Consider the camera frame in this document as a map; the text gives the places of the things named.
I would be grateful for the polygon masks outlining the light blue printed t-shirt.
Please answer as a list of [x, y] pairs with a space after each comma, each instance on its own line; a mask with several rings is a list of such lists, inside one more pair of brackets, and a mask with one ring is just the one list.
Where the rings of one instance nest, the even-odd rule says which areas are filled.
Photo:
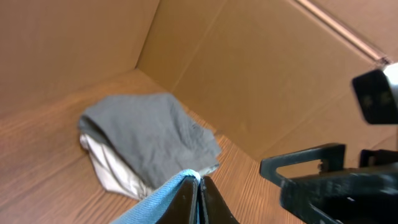
[[194, 180], [199, 181], [201, 176], [198, 172], [191, 169], [179, 172], [151, 195], [112, 221], [111, 224], [156, 223], [166, 212], [172, 199], [177, 194], [178, 188], [186, 177], [193, 177]]

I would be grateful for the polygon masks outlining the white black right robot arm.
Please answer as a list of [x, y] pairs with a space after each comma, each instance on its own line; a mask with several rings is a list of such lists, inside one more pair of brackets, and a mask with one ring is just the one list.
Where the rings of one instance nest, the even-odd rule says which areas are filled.
[[[351, 82], [363, 118], [397, 124], [397, 64]], [[329, 143], [261, 161], [259, 173], [280, 187], [280, 206], [305, 223], [397, 223], [397, 152], [363, 149], [345, 168], [346, 146]]]

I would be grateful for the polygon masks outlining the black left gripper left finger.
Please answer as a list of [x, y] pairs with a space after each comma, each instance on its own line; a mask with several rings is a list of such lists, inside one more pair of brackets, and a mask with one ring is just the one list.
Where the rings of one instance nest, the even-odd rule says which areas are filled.
[[196, 224], [198, 181], [185, 177], [165, 213], [156, 224]]

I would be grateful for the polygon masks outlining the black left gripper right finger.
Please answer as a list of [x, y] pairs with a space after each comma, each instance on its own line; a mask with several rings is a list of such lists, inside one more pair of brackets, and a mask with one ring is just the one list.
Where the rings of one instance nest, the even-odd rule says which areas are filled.
[[200, 224], [239, 224], [215, 183], [208, 176], [201, 178], [198, 208]]

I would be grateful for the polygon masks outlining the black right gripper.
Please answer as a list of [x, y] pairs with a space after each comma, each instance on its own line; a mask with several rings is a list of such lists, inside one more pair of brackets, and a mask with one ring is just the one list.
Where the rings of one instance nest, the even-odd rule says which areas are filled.
[[[259, 173], [282, 186], [281, 207], [305, 223], [397, 224], [397, 152], [363, 150], [359, 168], [336, 172], [344, 169], [345, 150], [328, 143], [270, 157]], [[317, 160], [323, 175], [288, 180], [277, 171]]]

